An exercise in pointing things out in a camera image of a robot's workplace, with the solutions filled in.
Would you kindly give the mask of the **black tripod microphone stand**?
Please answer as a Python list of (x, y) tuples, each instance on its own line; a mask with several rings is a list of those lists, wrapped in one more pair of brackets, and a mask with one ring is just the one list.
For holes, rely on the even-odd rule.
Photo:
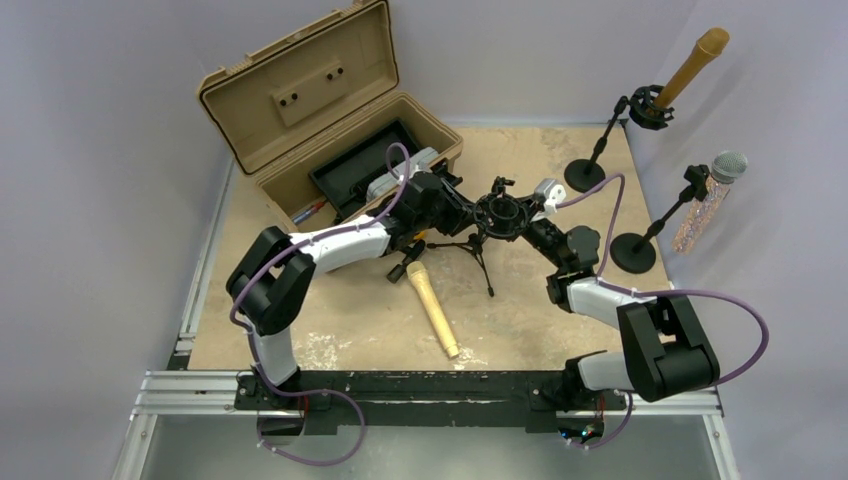
[(465, 242), (428, 243), (426, 248), (456, 247), (471, 255), (483, 271), (490, 297), (495, 296), (486, 263), (483, 245), (488, 239), (514, 241), (529, 227), (532, 217), (538, 212), (537, 194), (516, 197), (507, 192), (515, 181), (505, 177), (495, 178), (488, 194), (480, 197), (474, 204), (469, 200), (460, 203), (461, 225), (473, 225), (476, 231)]

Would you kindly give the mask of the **cream microphone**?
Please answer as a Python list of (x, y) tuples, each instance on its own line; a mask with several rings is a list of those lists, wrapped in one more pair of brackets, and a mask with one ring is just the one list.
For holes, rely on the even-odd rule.
[(420, 261), (413, 261), (407, 266), (406, 273), (447, 358), (457, 358), (460, 354), (459, 344), (432, 288), (426, 267)]

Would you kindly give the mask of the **brown microphone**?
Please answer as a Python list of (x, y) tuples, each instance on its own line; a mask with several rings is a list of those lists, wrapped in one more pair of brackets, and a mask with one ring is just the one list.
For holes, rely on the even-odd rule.
[(668, 108), (694, 78), (714, 59), (719, 57), (730, 41), (730, 34), (721, 27), (713, 27), (698, 38), (691, 53), (662, 88), (654, 105)]

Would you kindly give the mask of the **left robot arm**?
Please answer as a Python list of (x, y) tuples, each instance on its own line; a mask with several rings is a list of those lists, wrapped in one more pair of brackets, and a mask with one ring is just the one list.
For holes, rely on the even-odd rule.
[(290, 327), (314, 277), (405, 248), (421, 232), (453, 235), (472, 223), (473, 203), (449, 174), (418, 172), (395, 194), (346, 223), (287, 234), (276, 226), (260, 232), (230, 274), (232, 323), (245, 329), (256, 369), (279, 387), (298, 370)]

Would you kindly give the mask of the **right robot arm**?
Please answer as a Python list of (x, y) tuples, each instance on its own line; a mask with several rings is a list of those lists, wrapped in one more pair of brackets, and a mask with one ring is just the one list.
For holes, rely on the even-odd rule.
[(600, 235), (578, 226), (567, 232), (547, 219), (522, 234), (556, 268), (546, 290), (561, 310), (618, 330), (622, 349), (572, 358), (562, 372), (559, 395), (584, 400), (604, 390), (635, 392), (646, 401), (707, 387), (720, 377), (718, 358), (686, 296), (640, 296), (619, 292), (595, 274)]

